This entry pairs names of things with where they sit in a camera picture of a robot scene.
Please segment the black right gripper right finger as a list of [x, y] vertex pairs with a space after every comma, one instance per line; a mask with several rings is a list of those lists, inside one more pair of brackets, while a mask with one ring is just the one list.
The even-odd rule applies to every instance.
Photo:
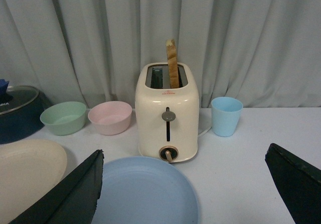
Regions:
[[320, 223], [320, 170], [275, 143], [265, 162], [294, 222]]

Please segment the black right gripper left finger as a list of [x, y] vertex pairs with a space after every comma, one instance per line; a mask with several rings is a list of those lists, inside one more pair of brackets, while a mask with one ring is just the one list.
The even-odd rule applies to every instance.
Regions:
[[102, 188], [104, 155], [96, 150], [11, 223], [91, 223]]

